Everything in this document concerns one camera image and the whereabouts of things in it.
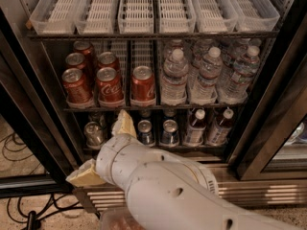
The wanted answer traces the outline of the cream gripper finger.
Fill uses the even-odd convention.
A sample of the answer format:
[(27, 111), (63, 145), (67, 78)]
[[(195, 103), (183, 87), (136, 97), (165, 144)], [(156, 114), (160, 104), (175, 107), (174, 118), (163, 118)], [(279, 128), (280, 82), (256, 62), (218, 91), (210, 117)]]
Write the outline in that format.
[(98, 186), (106, 182), (96, 173), (96, 160), (89, 159), (71, 172), (66, 181), (75, 187)]
[(129, 134), (134, 138), (137, 137), (133, 119), (126, 110), (122, 109), (119, 112), (117, 120), (113, 124), (111, 134), (113, 136), (118, 134)]

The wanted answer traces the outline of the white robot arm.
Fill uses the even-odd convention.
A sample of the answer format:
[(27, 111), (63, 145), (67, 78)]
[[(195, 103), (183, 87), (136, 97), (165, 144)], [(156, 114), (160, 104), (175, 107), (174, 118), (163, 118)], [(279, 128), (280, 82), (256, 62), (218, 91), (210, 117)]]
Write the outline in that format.
[(125, 110), (98, 156), (66, 180), (77, 187), (119, 187), (130, 214), (146, 230), (302, 230), (220, 198), (217, 180), (203, 164), (140, 143)]

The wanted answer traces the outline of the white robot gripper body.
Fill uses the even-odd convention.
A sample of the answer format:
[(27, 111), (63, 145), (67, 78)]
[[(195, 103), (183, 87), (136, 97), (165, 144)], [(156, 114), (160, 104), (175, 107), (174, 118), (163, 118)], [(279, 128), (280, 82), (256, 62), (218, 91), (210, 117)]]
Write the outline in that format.
[(112, 137), (102, 147), (96, 160), (96, 172), (106, 182), (123, 190), (137, 185), (143, 189), (166, 189), (160, 167), (148, 163), (162, 162), (165, 153), (151, 149), (128, 134)]

